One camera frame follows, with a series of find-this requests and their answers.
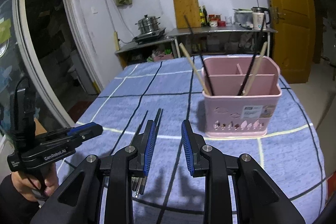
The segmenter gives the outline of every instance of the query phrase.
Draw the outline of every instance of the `bottle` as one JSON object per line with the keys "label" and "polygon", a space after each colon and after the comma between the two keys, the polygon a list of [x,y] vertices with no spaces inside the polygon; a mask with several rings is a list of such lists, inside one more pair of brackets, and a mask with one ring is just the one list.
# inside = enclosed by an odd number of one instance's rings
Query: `bottle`
{"label": "bottle", "polygon": [[205,27],[205,26],[206,26],[206,23],[205,23],[204,14],[203,14],[203,12],[202,12],[201,7],[199,7],[199,17],[201,18],[201,26],[202,26],[202,27]]}
{"label": "bottle", "polygon": [[203,15],[204,15],[206,26],[209,26],[208,13],[207,13],[207,10],[205,9],[205,5],[203,5]]}

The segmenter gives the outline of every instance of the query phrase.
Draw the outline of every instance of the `black sleeve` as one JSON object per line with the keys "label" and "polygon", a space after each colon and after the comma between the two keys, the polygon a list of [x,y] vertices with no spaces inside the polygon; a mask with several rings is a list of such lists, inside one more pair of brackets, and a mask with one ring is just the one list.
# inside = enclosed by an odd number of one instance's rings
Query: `black sleeve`
{"label": "black sleeve", "polygon": [[13,186],[11,175],[0,184],[1,224],[29,224],[39,210],[38,202],[25,199]]}

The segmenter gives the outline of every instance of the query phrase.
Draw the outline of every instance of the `stainless steel pot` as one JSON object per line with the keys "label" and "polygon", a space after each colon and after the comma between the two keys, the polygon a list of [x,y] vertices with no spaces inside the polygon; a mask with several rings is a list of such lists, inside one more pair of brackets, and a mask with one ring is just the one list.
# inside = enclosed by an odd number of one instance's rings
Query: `stainless steel pot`
{"label": "stainless steel pot", "polygon": [[154,31],[157,31],[159,29],[159,22],[158,19],[160,17],[155,17],[155,16],[148,16],[145,15],[144,18],[138,21],[136,25],[138,25],[140,33],[141,34],[146,34],[146,33],[151,33]]}

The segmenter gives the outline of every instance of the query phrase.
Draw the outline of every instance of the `wooden chopstick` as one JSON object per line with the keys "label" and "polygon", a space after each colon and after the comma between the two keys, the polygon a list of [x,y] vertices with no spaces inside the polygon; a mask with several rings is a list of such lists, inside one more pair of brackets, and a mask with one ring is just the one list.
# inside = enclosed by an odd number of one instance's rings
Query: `wooden chopstick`
{"label": "wooden chopstick", "polygon": [[184,45],[183,45],[182,43],[180,43],[179,46],[180,46],[180,48],[181,48],[181,50],[182,50],[184,56],[185,56],[185,57],[187,58],[187,60],[189,61],[191,67],[193,68],[194,73],[196,74],[196,76],[197,76],[199,82],[201,83],[201,85],[202,85],[202,87],[203,87],[203,89],[204,89],[205,94],[206,94],[206,95],[210,95],[210,93],[209,93],[207,87],[205,86],[205,83],[204,83],[203,79],[201,78],[200,74],[198,73],[198,71],[197,71],[197,69],[196,69],[196,67],[195,67],[195,65],[194,65],[194,63],[193,63],[193,61],[191,60],[188,51],[186,50],[186,48],[184,47]]}
{"label": "wooden chopstick", "polygon": [[263,60],[263,56],[265,55],[266,48],[267,48],[267,42],[265,42],[264,45],[262,46],[262,49],[260,51],[260,56],[256,57],[256,61],[254,62],[252,70],[251,70],[252,75],[247,80],[245,90],[243,90],[243,96],[247,96],[247,94],[249,93],[252,87],[255,76],[258,74],[261,61]]}

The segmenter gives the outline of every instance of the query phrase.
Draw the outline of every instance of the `kettle handle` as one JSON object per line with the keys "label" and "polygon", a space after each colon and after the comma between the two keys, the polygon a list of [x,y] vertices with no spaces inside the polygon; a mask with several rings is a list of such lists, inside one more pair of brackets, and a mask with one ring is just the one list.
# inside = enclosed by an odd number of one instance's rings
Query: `kettle handle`
{"label": "kettle handle", "polygon": [[270,24],[270,23],[271,23],[272,17],[271,17],[271,13],[270,13],[269,9],[265,9],[265,11],[267,11],[267,12],[268,12],[268,18],[269,18],[269,21],[268,21],[268,22],[266,22],[266,25],[268,25],[268,24]]}

